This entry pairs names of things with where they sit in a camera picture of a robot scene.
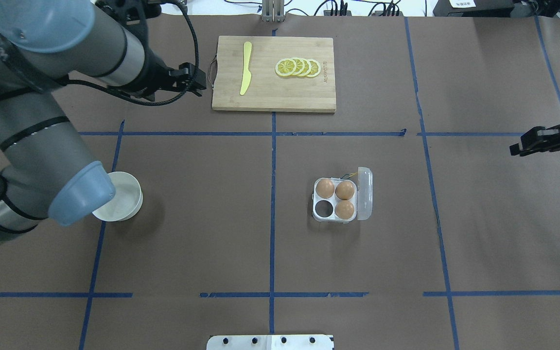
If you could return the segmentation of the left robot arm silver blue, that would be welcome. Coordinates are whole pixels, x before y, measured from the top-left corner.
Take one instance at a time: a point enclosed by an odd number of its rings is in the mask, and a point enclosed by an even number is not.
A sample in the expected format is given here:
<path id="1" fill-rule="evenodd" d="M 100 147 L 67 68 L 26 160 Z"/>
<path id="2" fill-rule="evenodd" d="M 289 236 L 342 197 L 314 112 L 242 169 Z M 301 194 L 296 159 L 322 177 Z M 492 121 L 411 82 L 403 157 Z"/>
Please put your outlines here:
<path id="1" fill-rule="evenodd" d="M 86 86 L 143 106 L 200 95 L 198 41 L 184 0 L 194 63 L 177 69 L 149 46 L 162 0 L 0 0 L 0 245 L 51 218 L 69 226 L 117 190 L 53 97 Z"/>

